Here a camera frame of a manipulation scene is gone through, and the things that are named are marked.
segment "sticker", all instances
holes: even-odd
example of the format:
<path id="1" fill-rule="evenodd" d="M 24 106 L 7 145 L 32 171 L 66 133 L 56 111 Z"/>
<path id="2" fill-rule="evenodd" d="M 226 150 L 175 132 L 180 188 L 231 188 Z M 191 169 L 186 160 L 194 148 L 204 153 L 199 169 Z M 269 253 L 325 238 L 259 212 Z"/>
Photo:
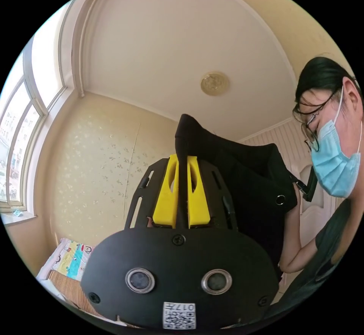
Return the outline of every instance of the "sticker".
<path id="1" fill-rule="evenodd" d="M 195 304 L 177 304 L 175 302 L 164 302 L 163 328 L 174 330 L 196 329 Z"/>

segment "ceiling medallion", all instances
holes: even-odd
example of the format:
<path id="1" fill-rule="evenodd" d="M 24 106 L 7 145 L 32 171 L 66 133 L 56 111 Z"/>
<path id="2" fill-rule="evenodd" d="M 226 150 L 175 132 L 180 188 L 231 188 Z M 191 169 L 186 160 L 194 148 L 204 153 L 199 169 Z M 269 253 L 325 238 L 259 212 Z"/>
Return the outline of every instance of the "ceiling medallion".
<path id="1" fill-rule="evenodd" d="M 229 79 L 222 72 L 209 72 L 201 80 L 201 90 L 210 96 L 218 96 L 229 88 Z"/>

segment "person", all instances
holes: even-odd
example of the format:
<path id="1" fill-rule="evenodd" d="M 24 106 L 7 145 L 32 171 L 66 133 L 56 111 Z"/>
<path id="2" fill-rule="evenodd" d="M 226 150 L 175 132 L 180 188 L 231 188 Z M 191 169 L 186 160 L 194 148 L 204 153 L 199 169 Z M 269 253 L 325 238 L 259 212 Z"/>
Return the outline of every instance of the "person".
<path id="1" fill-rule="evenodd" d="M 299 210 L 287 213 L 279 266 L 285 273 L 302 271 L 265 319 L 298 306 L 330 277 L 364 211 L 364 98 L 356 79 L 335 61 L 315 57 L 300 74 L 295 102 L 293 114 L 302 124 L 318 182 L 329 195 L 344 200 L 304 247 Z"/>

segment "colorful blanket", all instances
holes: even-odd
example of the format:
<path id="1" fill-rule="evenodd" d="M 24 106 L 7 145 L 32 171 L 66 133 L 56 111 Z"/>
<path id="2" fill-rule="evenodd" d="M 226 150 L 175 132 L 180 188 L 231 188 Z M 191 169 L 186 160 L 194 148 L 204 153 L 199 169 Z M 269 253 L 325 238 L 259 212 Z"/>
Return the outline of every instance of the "colorful blanket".
<path id="1" fill-rule="evenodd" d="M 70 239 L 61 243 L 49 257 L 37 275 L 38 280 L 47 279 L 51 270 L 80 281 L 93 248 Z"/>

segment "window frame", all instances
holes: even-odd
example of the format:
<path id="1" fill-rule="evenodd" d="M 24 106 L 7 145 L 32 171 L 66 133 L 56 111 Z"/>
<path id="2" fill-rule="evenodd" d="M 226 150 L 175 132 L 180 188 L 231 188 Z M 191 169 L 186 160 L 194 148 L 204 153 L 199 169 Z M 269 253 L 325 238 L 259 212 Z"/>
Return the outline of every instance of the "window frame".
<path id="1" fill-rule="evenodd" d="M 56 31 L 56 36 L 58 36 L 58 53 L 57 53 L 57 59 L 58 59 L 58 67 L 59 67 L 59 73 L 60 73 L 60 81 L 61 81 L 61 88 L 59 91 L 55 94 L 54 98 L 50 102 L 49 106 L 46 106 L 41 98 L 41 95 L 38 91 L 37 85 L 35 83 L 35 78 L 33 74 L 33 67 L 32 67 L 32 47 L 33 47 L 33 41 L 34 36 L 29 40 L 29 42 L 25 45 L 22 53 L 23 53 L 23 75 L 20 78 L 20 80 L 17 82 L 17 84 L 14 86 L 13 90 L 11 91 L 5 105 L 3 112 L 0 115 L 0 123 L 6 118 L 5 114 L 7 111 L 7 108 L 9 107 L 9 104 L 11 103 L 14 95 L 18 91 L 18 89 L 21 87 L 21 85 L 24 83 L 24 87 L 28 93 L 28 96 L 30 98 L 29 103 L 27 104 L 24 112 L 22 113 L 20 120 L 15 128 L 14 136 L 11 140 L 11 144 L 9 146 L 9 154 L 8 154 L 8 160 L 6 163 L 6 201 L 0 201 L 0 211 L 1 213 L 11 213 L 14 210 L 20 210 L 20 211 L 27 211 L 27 181 L 28 181 L 28 171 L 29 171 L 29 165 L 33 153 L 33 149 L 36 143 L 36 140 L 39 136 L 40 130 L 42 126 L 44 125 L 44 122 L 46 118 L 49 115 L 49 112 L 51 111 L 52 107 L 58 100 L 58 98 L 62 95 L 62 93 L 67 89 L 67 86 L 64 82 L 64 77 L 62 73 L 62 67 L 61 67 L 61 50 L 60 50 L 60 44 L 61 44 L 61 38 L 62 38 L 62 31 L 63 31 L 63 25 L 65 23 L 65 20 L 67 18 L 67 14 L 73 4 L 74 0 L 72 0 L 65 11 L 63 11 L 62 16 L 60 18 L 60 27 Z M 10 168 L 11 168 L 11 160 L 14 152 L 14 147 L 16 144 L 17 139 L 19 138 L 20 130 L 22 127 L 22 124 L 24 123 L 25 117 L 27 113 L 29 112 L 29 109 L 31 106 L 34 106 L 35 110 L 39 114 L 39 118 L 37 123 L 35 124 L 34 128 L 32 129 L 32 132 L 29 137 L 28 144 L 24 150 L 24 160 L 22 169 L 19 172 L 19 198 L 20 201 L 13 201 L 10 200 L 10 190 L 9 190 L 9 180 L 10 180 Z"/>

